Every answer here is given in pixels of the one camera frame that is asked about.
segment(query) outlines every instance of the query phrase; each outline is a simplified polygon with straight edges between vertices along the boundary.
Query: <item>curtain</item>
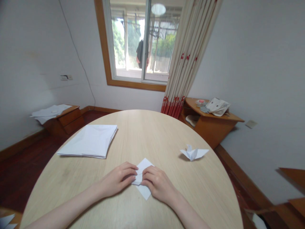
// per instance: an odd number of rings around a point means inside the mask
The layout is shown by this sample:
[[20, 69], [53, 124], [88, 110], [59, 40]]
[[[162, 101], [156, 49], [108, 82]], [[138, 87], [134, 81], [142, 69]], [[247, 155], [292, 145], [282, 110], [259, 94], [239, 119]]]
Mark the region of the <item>curtain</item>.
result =
[[187, 0], [179, 21], [161, 113], [178, 118], [191, 89], [222, 0]]

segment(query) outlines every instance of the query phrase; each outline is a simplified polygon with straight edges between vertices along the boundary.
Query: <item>oval wooden table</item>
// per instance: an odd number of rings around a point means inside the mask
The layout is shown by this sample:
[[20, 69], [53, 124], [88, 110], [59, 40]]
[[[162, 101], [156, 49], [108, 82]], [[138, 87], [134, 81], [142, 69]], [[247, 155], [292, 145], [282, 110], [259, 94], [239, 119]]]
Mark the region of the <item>oval wooden table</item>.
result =
[[[21, 228], [82, 192], [125, 161], [135, 165], [145, 157], [164, 170], [175, 187], [213, 228], [243, 228], [233, 186], [220, 160], [191, 128], [159, 112], [126, 110], [90, 124], [117, 124], [106, 159], [59, 157], [55, 154], [28, 200]], [[190, 162], [180, 150], [210, 149]], [[183, 228], [176, 214], [152, 196], [146, 201], [134, 185], [97, 203], [71, 228]]]

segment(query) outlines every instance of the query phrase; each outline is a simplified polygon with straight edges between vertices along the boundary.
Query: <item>person's left hand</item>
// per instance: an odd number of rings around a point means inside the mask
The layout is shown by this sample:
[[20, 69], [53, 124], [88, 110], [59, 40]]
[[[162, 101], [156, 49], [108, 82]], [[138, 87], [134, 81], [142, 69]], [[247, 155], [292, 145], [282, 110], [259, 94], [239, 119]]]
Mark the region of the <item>person's left hand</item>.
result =
[[122, 191], [127, 185], [131, 184], [136, 179], [135, 176], [129, 176], [125, 180], [123, 180], [123, 178], [128, 175], [137, 175], [136, 170], [138, 170], [138, 167], [129, 162], [125, 162], [118, 167], [115, 167], [95, 184], [99, 199], [113, 196]]

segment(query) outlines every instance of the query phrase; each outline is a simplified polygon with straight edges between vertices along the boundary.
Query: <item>cable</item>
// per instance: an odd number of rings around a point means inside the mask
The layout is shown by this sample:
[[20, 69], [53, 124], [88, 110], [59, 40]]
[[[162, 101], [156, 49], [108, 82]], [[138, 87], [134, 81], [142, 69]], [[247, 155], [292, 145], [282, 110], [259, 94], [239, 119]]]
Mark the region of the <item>cable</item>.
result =
[[67, 24], [67, 26], [68, 26], [69, 33], [70, 33], [70, 37], [71, 37], [72, 43], [73, 43], [73, 45], [74, 45], [74, 48], [75, 48], [75, 51], [76, 51], [77, 57], [78, 57], [78, 59], [79, 59], [79, 61], [80, 61], [80, 64], [81, 64], [81, 65], [82, 65], [82, 67], [83, 67], [83, 70], [84, 70], [84, 72], [85, 72], [85, 75], [86, 75], [86, 78], [87, 78], [87, 81], [88, 81], [88, 84], [89, 84], [89, 88], [90, 88], [91, 94], [92, 94], [92, 96], [93, 96], [93, 98], [94, 98], [94, 106], [93, 106], [93, 110], [94, 110], [94, 109], [95, 109], [95, 103], [96, 103], [96, 101], [95, 101], [95, 97], [94, 97], [94, 94], [93, 94], [93, 92], [92, 92], [92, 89], [91, 89], [91, 86], [90, 86], [90, 83], [89, 83], [89, 79], [88, 79], [88, 76], [87, 76], [86, 70], [85, 70], [85, 68], [84, 68], [84, 66], [83, 66], [82, 61], [81, 61], [81, 60], [80, 60], [80, 58], [79, 58], [78, 51], [77, 51], [76, 46], [75, 46], [75, 44], [74, 44], [74, 41], [73, 41], [73, 38], [72, 38], [72, 34], [71, 34], [71, 30], [70, 30], [70, 27], [69, 27], [69, 25], [68, 25], [68, 22], [67, 22], [66, 16], [65, 16], [65, 14], [64, 14], [63, 7], [62, 7], [62, 5], [61, 5], [60, 0], [58, 0], [58, 1], [59, 1], [59, 4], [60, 4], [61, 11], [63, 12], [63, 15], [64, 15], [64, 19], [65, 19], [65, 21], [66, 21], [66, 24]]

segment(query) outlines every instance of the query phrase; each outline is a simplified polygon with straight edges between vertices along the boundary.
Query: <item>paper sheet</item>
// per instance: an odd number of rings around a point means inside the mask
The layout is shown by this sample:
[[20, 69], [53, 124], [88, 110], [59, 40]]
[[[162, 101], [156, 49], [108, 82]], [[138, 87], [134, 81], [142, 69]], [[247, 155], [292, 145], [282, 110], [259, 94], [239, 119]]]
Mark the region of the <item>paper sheet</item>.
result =
[[57, 154], [105, 159], [117, 125], [86, 125]]
[[180, 150], [181, 153], [183, 153], [190, 161], [193, 161], [195, 159], [203, 157], [209, 149], [194, 149], [192, 150], [191, 145], [187, 145], [187, 150]]
[[8, 224], [4, 229], [14, 229], [18, 224]]
[[0, 218], [0, 229], [4, 229], [15, 217], [15, 214]]
[[46, 116], [60, 115], [65, 109], [68, 109], [69, 107], [71, 106], [65, 104], [53, 105], [49, 108], [41, 109], [39, 111], [33, 112], [30, 117], [46, 117]]
[[143, 170], [146, 169], [149, 166], [153, 166], [153, 164], [147, 160], [146, 158], [144, 158], [140, 164], [138, 164], [138, 170], [137, 170], [137, 176], [136, 176], [136, 180], [134, 182], [132, 182], [132, 184], [135, 184], [137, 186], [137, 189], [139, 190], [139, 192], [142, 194], [142, 196], [145, 198], [145, 200], [148, 200], [148, 198], [151, 195], [151, 192], [149, 190], [149, 188], [145, 185], [140, 185], [142, 182], [142, 173]]
[[258, 215], [256, 215], [255, 213], [253, 214], [252, 221], [254, 222], [255, 227], [257, 229], [267, 229], [264, 221]]
[[57, 115], [60, 115], [64, 110], [68, 109], [69, 107], [71, 106], [66, 104], [53, 105], [49, 108], [33, 112], [30, 117], [34, 117], [41, 124], [44, 124], [49, 119], [55, 118]]

